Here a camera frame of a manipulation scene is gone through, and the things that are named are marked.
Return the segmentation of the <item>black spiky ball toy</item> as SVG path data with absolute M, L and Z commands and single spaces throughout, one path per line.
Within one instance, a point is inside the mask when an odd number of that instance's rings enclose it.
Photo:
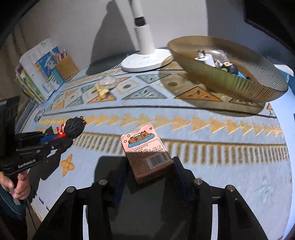
M 63 131 L 66 137 L 73 140 L 82 134 L 85 126 L 86 126 L 86 120 L 84 120 L 82 116 L 74 117 L 66 121 Z

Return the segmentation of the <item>clear correction tape dispenser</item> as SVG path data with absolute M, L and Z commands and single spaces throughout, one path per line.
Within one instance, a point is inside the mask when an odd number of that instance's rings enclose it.
M 113 75 L 103 76 L 99 81 L 98 85 L 101 89 L 113 89 L 117 86 L 117 79 Z

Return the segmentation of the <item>pink capybara carton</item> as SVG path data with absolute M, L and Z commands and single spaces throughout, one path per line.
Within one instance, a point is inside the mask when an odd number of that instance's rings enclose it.
M 121 143 L 138 184 L 163 175 L 173 165 L 171 156 L 151 124 L 122 135 Z

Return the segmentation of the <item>white charger cube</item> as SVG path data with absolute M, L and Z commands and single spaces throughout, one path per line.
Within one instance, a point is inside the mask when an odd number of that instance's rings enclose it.
M 197 49 L 197 57 L 195 57 L 195 60 L 208 66 L 212 66 L 213 68 L 216 67 L 213 56 L 211 54 L 206 54 L 204 50 Z

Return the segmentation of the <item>clear plastic dome cup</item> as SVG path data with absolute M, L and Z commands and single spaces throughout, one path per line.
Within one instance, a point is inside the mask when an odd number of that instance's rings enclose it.
M 224 62 L 230 62 L 225 52 L 222 50 L 211 50 L 210 54 L 212 55 L 217 68 L 220 68 Z

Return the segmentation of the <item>red iron man figurine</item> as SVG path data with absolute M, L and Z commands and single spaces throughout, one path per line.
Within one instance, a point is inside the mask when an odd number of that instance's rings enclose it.
M 66 137 L 66 133 L 65 133 L 65 125 L 61 124 L 60 127 L 56 128 L 57 130 L 57 134 L 58 134 L 58 138 L 64 138 Z

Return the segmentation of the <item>blue rectangular battery box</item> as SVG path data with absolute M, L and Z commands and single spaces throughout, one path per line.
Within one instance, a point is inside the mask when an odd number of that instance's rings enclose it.
M 237 74 L 237 76 L 238 77 L 240 77 L 240 78 L 245 78 L 245 79 L 247 79 L 240 71 L 238 72 L 238 74 Z

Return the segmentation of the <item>row of upright books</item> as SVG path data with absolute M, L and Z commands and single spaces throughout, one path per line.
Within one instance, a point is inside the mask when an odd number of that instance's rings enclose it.
M 46 102 L 64 83 L 55 69 L 59 55 L 58 45 L 47 38 L 20 57 L 23 76 L 29 78 L 26 83 L 33 88 L 41 102 Z

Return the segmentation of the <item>cork pencil holder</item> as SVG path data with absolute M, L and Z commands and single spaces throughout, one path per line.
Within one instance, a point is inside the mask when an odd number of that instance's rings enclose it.
M 55 69 L 58 71 L 64 82 L 70 81 L 79 73 L 79 69 L 72 60 L 71 55 L 67 55 L 60 60 L 55 65 Z

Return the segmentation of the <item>pens in holder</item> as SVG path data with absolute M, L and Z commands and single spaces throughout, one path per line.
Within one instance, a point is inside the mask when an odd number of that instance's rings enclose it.
M 57 63 L 59 61 L 61 61 L 65 56 L 67 56 L 67 50 L 66 49 L 62 49 L 60 51 L 58 47 L 55 47 L 53 49 L 53 53 L 54 53 L 54 57 L 55 57 L 55 60 L 56 60 Z

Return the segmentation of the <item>white desk lamp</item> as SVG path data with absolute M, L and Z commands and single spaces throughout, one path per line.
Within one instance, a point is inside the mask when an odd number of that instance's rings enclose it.
M 122 61 L 122 70 L 128 73 L 151 71 L 170 64 L 173 56 L 168 49 L 157 49 L 150 26 L 145 21 L 140 1 L 129 1 L 135 23 L 135 34 L 140 51 Z

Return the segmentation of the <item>patterned blue table mat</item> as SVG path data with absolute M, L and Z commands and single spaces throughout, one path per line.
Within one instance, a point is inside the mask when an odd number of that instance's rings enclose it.
M 95 84 L 113 75 L 117 86 L 100 99 Z M 69 183 L 86 186 L 102 155 L 124 153 L 120 137 L 151 124 L 169 154 L 210 184 L 233 183 L 269 239 L 281 239 L 291 209 L 292 174 L 286 140 L 269 103 L 243 102 L 193 82 L 175 61 L 146 73 L 112 68 L 97 75 L 80 72 L 45 105 L 33 129 L 56 128 L 70 117 L 87 125 L 62 156 L 73 170 L 58 167 L 39 181 L 32 207 L 43 219 Z

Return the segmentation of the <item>penguin figurine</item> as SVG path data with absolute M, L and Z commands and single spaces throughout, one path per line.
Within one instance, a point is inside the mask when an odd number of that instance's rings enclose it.
M 217 68 L 223 70 L 223 71 L 226 71 L 227 73 L 231 73 L 233 75 L 237 75 L 239 70 L 237 68 L 236 65 L 230 63 L 230 62 L 227 62 L 227 61 L 224 61 L 223 63 L 219 60 L 216 60 L 215 61 L 215 65 Z

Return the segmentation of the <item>amber ribbed glass bowl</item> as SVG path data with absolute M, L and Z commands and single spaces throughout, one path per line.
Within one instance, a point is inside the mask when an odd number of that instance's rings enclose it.
M 217 37 L 185 36 L 167 44 L 178 64 L 206 87 L 246 102 L 269 102 L 288 84 L 273 63 L 243 45 Z

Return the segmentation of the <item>black monitor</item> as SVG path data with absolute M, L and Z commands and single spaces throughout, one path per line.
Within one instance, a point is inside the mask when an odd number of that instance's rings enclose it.
M 294 0 L 242 1 L 244 21 L 294 54 Z

